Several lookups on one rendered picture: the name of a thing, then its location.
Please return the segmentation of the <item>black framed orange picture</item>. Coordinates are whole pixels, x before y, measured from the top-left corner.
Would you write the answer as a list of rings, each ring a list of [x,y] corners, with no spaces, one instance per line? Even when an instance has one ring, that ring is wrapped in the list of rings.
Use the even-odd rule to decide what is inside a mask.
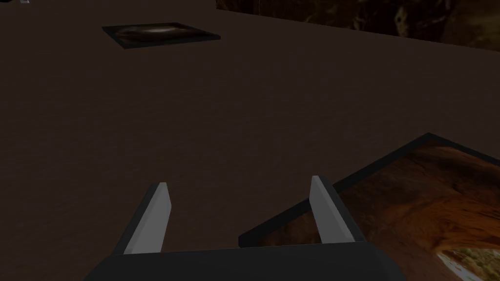
[[[500,281],[500,160],[427,133],[336,183],[314,176],[307,199],[238,245],[332,242],[326,205],[368,253],[333,254],[340,277],[298,281]]]

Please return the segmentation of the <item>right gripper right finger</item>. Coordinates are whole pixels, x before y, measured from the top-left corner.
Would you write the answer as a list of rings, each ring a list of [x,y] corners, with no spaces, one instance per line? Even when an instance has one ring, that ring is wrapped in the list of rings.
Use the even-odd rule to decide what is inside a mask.
[[[322,243],[366,241],[348,208],[325,176],[312,176],[309,203]]]

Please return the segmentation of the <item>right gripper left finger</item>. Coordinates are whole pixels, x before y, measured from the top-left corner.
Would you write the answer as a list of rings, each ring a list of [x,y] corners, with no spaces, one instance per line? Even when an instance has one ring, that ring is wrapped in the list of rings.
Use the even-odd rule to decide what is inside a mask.
[[[167,184],[152,184],[113,249],[113,255],[161,252],[171,208]]]

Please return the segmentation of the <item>black framed dark picture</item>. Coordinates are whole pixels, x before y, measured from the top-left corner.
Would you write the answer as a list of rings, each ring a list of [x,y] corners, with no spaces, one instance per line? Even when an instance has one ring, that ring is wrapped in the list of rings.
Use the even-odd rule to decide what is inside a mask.
[[[102,29],[123,49],[221,39],[220,35],[179,22],[103,26]]]

